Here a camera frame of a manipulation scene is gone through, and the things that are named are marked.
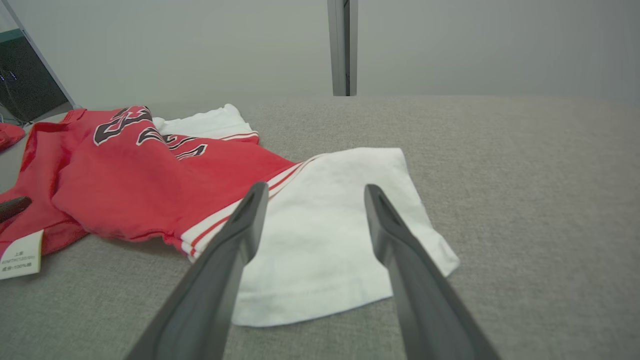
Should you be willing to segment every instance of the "clothing tag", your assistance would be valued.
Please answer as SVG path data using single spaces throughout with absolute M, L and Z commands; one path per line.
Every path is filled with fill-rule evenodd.
M 9 245 L 0 259 L 0 280 L 40 272 L 42 233 L 44 230 L 19 238 Z

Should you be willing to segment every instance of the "gray fabric surface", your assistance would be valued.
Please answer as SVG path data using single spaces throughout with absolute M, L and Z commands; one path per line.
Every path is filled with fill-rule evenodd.
M 450 282 L 505 359 L 640 358 L 640 110 L 582 99 L 233 100 L 293 161 L 401 147 Z M 170 119 L 222 106 L 149 104 Z M 0 190 L 20 146 L 0 156 Z M 161 241 L 95 236 L 0 281 L 1 359 L 121 359 L 189 263 Z M 227 359 L 402 359 L 392 300 L 270 329 L 231 328 Z

